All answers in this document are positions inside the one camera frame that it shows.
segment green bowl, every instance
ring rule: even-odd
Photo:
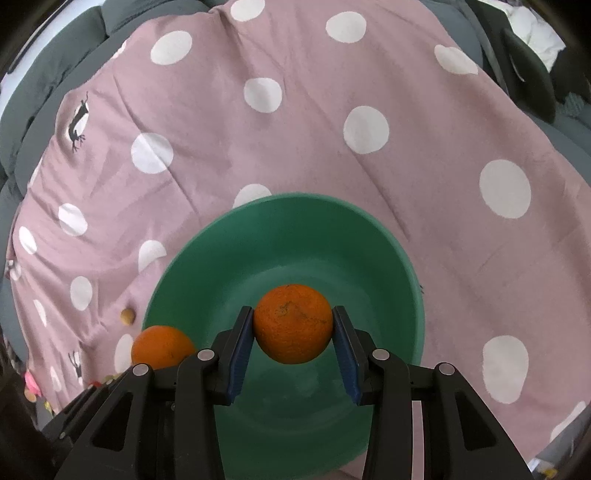
[[[289,283],[344,305],[378,346],[420,362],[423,300],[404,250],[368,213],[319,195],[267,197],[214,221],[169,266],[144,328],[171,325],[206,348],[243,305]],[[226,476],[282,480],[338,468],[367,448],[371,415],[345,393],[332,343],[311,362],[281,365],[255,342],[242,393],[216,407]]]

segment couch cushion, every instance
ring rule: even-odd
[[[589,135],[591,135],[591,105],[588,103],[583,107],[583,110],[581,110],[579,121],[587,125],[587,128],[589,128]]]
[[[209,8],[198,0],[106,0],[102,6],[107,35],[112,35],[122,27],[130,28],[130,25],[134,30],[151,18],[207,10]]]
[[[206,4],[209,8],[216,7],[218,5],[223,5],[228,0],[203,0],[203,3]]]
[[[41,51],[0,119],[0,162],[9,176],[28,127],[64,78],[107,38],[100,8],[78,16]],[[39,158],[33,162],[31,171]]]
[[[6,254],[12,220],[22,201],[14,177],[10,177],[0,190],[0,252]],[[0,277],[0,326],[14,351],[22,359],[27,359],[27,346],[14,309],[10,279]]]
[[[10,177],[0,190],[0,252],[3,257],[8,246],[12,220],[21,201],[22,195],[16,181],[14,177]]]
[[[2,165],[0,165],[0,189],[4,186],[4,182],[6,181],[6,174],[4,173],[4,169]]]
[[[553,125],[591,155],[591,130],[576,118],[556,113]]]
[[[170,0],[106,0],[101,7],[107,35],[119,30],[130,20]]]

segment small nut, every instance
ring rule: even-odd
[[[27,387],[25,387],[25,398],[31,403],[35,403],[37,401],[35,394]]]
[[[133,325],[135,322],[135,310],[134,309],[125,309],[121,312],[121,321],[127,325]]]

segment blue gripper pad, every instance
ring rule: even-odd
[[[240,335],[236,343],[236,348],[230,360],[230,371],[228,379],[228,399],[233,403],[234,399],[242,391],[248,359],[251,356],[252,344],[254,342],[254,332],[252,330],[252,316],[254,310],[250,309],[246,319],[242,323]]]
[[[358,383],[358,366],[353,357],[353,351],[340,317],[333,315],[333,318],[335,326],[332,341],[335,346],[336,358],[339,362],[340,376],[343,378],[345,391],[349,394],[353,403],[359,405],[361,401],[361,389]]]

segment metal screw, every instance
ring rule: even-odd
[[[456,373],[456,369],[452,364],[441,364],[439,365],[439,371],[443,375],[453,375]]]
[[[388,351],[384,350],[383,348],[376,348],[372,352],[372,355],[376,360],[387,360],[388,358],[390,358],[390,354],[388,353]]]
[[[141,377],[150,371],[150,368],[146,364],[136,365],[133,369],[133,373],[136,377]]]
[[[211,360],[214,356],[216,356],[215,352],[213,350],[210,350],[209,348],[206,348],[205,350],[201,350],[197,354],[197,358],[199,358],[203,362],[207,362],[208,360]]]

